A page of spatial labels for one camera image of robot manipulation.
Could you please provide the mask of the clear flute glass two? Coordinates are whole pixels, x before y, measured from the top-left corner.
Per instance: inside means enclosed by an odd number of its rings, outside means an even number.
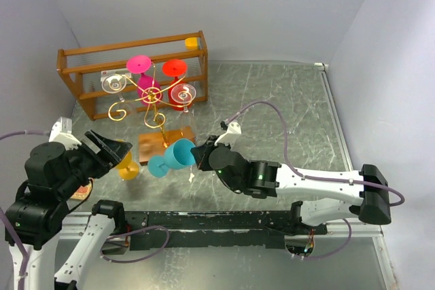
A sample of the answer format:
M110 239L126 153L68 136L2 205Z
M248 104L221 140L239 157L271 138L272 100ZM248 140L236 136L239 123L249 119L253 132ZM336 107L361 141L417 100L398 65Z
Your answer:
M196 88L190 84L177 84L171 88L169 99L173 108L184 113L189 112L193 100L196 98Z

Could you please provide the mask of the yellow plastic wine glass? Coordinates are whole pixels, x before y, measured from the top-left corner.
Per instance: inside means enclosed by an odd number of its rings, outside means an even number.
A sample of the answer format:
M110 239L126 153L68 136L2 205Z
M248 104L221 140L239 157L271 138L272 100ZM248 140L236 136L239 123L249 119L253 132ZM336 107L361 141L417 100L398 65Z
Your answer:
M126 154L121 162L115 167L119 176L123 180L131 180L138 176L140 172L139 165L133 160L132 151Z

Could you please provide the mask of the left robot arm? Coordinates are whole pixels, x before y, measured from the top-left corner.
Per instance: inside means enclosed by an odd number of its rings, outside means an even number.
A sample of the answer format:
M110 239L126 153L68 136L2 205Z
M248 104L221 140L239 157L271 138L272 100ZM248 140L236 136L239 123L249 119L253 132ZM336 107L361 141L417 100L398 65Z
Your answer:
M15 289L82 289L108 237L127 230L123 204L98 201L76 247L63 267L54 269L63 220L72 212L68 199L119 165L132 148L129 142L111 140L92 130L85 135L98 151L79 141L67 149L65 136L33 148L24 165L27 179L18 188L14 203L1 213L14 263Z

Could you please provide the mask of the pink plastic wine glass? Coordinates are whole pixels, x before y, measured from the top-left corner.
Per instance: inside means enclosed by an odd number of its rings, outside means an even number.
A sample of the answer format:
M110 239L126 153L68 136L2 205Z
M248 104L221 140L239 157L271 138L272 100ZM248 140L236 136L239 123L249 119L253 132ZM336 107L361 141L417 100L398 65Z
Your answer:
M145 74L151 66L151 59L145 55L134 56L127 61L127 70L132 74L140 75L137 81L137 94L139 98L147 96L149 90L153 92L160 91L160 84L152 76Z

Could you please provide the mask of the clear flute glass three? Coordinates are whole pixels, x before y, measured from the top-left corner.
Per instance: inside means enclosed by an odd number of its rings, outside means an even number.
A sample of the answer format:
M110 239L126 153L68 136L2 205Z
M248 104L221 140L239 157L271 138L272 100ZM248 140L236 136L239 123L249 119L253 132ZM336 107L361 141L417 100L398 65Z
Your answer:
M125 75L112 75L101 82L103 91L107 94L115 94L118 101L114 102L108 109L108 117L116 122L119 122L129 115L136 114L137 110L127 101L122 91L127 86L128 78Z

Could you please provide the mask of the blue plastic wine glass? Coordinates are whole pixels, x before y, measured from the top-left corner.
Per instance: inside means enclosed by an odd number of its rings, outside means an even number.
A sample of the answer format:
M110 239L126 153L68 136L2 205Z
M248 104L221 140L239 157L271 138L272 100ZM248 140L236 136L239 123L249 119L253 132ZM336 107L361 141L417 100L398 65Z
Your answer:
M195 164L191 149L195 144L189 139L179 139L171 144L162 156L153 156L147 163L149 173L157 178L167 175L172 170L181 170Z

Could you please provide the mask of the red plastic wine glass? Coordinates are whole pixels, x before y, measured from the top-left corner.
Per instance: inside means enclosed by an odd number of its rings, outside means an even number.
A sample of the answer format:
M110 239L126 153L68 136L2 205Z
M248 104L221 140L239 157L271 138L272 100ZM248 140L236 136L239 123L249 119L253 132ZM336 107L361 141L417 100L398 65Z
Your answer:
M186 84L186 82L184 81L184 77L187 73L188 70L188 66L187 64L180 59L171 59L169 61L167 61L166 63L163 64L162 66L162 72L169 77L173 78L173 82L170 85L169 89L167 90L168 92L168 97L169 97L169 92L171 91L171 88L174 85L177 84Z

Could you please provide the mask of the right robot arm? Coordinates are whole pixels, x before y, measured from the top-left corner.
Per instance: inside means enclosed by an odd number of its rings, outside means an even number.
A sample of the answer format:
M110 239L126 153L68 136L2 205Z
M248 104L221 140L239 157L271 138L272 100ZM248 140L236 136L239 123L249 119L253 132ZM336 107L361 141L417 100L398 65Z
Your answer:
M373 164L360 170L330 172L292 170L286 164L248 160L230 146L215 144L210 137L190 152L201 171L213 171L230 191L265 199L295 196L288 218L291 231L305 233L327 221L358 218L371 225L392 222L388 182Z

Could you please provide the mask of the clear flute glass one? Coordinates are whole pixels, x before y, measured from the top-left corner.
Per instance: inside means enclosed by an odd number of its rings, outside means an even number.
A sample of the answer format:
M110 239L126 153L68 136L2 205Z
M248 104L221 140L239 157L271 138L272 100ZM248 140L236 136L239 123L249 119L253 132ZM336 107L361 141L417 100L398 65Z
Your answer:
M180 115L180 131L184 138L191 139L194 142L196 138L196 121L187 107L184 108Z

